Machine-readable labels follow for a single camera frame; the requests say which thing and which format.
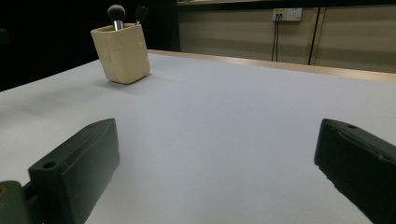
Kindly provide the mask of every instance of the beige wall panel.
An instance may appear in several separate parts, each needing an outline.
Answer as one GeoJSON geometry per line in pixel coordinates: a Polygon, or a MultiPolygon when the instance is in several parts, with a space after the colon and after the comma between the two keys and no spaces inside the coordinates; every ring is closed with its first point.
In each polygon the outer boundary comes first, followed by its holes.
{"type": "MultiPolygon", "coordinates": [[[[313,8],[279,25],[278,59],[304,63],[313,8]]],[[[272,9],[179,12],[181,51],[271,61],[272,9]]]]}
{"type": "Polygon", "coordinates": [[[315,65],[396,73],[396,6],[327,7],[315,65]]]}

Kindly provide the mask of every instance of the makeup brush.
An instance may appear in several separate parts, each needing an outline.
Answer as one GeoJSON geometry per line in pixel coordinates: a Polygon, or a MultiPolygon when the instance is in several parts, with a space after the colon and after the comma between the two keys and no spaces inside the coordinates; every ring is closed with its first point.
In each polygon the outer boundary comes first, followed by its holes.
{"type": "Polygon", "coordinates": [[[138,6],[134,16],[136,17],[136,25],[140,24],[140,22],[146,19],[149,10],[146,7],[138,6]]]}
{"type": "Polygon", "coordinates": [[[113,22],[116,31],[123,28],[123,21],[125,19],[125,9],[120,5],[113,5],[107,10],[108,17],[113,22]]]}

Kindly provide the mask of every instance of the pen holder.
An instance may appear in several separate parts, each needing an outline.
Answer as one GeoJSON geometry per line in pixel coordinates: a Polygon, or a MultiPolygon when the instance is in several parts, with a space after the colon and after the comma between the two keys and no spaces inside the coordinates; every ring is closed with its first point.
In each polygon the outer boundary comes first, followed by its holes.
{"type": "Polygon", "coordinates": [[[149,74],[149,55],[141,25],[125,23],[91,30],[100,63],[110,81],[131,84],[149,74]]]}

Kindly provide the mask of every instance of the white table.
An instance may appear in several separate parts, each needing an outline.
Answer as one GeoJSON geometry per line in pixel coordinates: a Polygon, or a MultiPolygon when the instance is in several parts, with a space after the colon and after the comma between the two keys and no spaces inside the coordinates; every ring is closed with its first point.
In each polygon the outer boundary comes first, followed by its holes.
{"type": "Polygon", "coordinates": [[[149,60],[129,86],[96,61],[1,92],[0,180],[26,184],[35,161],[115,118],[121,164],[89,224],[370,223],[314,164],[318,131],[337,119],[396,144],[396,83],[149,60]]]}

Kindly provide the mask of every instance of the power outlet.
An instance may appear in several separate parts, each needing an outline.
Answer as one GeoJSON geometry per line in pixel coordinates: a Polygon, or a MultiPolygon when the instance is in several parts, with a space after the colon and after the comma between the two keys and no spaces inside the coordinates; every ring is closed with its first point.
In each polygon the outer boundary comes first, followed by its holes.
{"type": "Polygon", "coordinates": [[[300,21],[303,9],[301,7],[288,8],[286,13],[286,21],[300,21]]]}
{"type": "Polygon", "coordinates": [[[278,15],[279,21],[300,21],[303,9],[301,7],[292,8],[274,8],[273,21],[276,20],[278,15]]]}
{"type": "Polygon", "coordinates": [[[287,16],[287,8],[274,8],[273,21],[276,20],[276,15],[278,15],[279,21],[285,21],[287,16]]]}

